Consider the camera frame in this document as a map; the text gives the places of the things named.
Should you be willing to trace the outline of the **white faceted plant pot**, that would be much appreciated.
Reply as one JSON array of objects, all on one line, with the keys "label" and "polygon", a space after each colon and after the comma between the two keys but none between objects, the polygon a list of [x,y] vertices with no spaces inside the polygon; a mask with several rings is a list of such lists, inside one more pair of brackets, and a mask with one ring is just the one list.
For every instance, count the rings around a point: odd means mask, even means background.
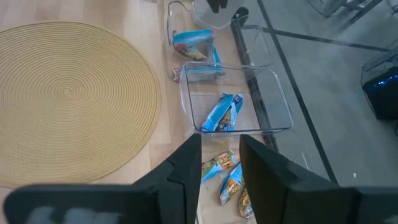
[{"label": "white faceted plant pot", "polygon": [[249,10],[244,3],[245,0],[228,0],[227,7],[215,14],[206,0],[194,0],[192,3],[193,21],[205,29],[223,29],[233,23],[242,26],[249,17]]}]

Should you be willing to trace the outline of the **wide black computer tower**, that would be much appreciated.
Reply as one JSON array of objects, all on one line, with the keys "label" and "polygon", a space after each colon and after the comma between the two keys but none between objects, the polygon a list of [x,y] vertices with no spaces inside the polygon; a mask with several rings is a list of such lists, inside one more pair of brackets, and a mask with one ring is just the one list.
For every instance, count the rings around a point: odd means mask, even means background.
[{"label": "wide black computer tower", "polygon": [[398,47],[364,64],[361,87],[378,120],[398,120]]}]

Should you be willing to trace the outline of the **orange and blue granola bar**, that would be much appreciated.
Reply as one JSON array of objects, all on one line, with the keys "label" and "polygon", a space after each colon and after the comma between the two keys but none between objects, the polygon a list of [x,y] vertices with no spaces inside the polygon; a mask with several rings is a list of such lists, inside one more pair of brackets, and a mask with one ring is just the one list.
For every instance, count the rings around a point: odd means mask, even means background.
[{"label": "orange and blue granola bar", "polygon": [[225,179],[221,191],[220,191],[220,202],[225,205],[231,198],[239,192],[244,185],[242,166],[239,163]]},{"label": "orange and blue granola bar", "polygon": [[240,215],[243,218],[248,219],[253,214],[252,205],[247,189],[243,189],[241,197],[238,200],[238,206]]},{"label": "orange and blue granola bar", "polygon": [[216,175],[235,167],[240,162],[240,156],[228,150],[201,165],[201,182],[206,182]]}]

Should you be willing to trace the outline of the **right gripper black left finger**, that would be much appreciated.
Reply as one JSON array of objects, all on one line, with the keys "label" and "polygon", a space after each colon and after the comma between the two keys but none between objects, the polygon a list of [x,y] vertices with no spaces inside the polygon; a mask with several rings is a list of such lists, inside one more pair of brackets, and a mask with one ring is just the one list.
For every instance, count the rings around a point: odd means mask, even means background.
[{"label": "right gripper black left finger", "polygon": [[191,135],[130,185],[40,184],[11,192],[8,224],[194,224],[201,182],[201,136]]}]

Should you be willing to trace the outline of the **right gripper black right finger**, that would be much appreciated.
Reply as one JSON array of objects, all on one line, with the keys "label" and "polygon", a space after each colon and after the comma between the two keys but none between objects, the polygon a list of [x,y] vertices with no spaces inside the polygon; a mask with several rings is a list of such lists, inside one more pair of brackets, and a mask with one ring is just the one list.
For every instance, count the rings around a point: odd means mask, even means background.
[{"label": "right gripper black right finger", "polygon": [[340,187],[246,134],[239,153],[257,224],[398,224],[397,187]]}]

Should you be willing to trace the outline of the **black table frame rail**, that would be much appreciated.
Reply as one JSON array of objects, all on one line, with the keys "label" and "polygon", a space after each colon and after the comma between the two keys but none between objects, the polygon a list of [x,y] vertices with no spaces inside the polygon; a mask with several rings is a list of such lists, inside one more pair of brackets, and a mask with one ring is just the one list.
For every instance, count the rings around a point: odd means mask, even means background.
[{"label": "black table frame rail", "polygon": [[[246,7],[240,7],[232,16],[231,30],[236,43],[239,59],[242,65],[251,65],[249,49],[244,41],[242,28],[249,17],[249,10]],[[269,128],[271,126],[264,101],[261,96],[258,80],[254,74],[254,70],[250,68],[244,69],[246,84],[252,98],[254,111],[260,128]],[[279,152],[275,137],[272,133],[262,133],[265,145],[275,152]]]}]

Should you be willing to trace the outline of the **round woven yellow placemat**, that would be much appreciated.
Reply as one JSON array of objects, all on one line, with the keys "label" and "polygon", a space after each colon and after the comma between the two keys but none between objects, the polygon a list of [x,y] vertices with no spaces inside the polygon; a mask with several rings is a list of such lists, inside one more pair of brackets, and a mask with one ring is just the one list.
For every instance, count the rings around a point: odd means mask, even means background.
[{"label": "round woven yellow placemat", "polygon": [[160,106],[152,65],[112,32],[67,21],[0,31],[0,186],[100,179],[146,145]]}]

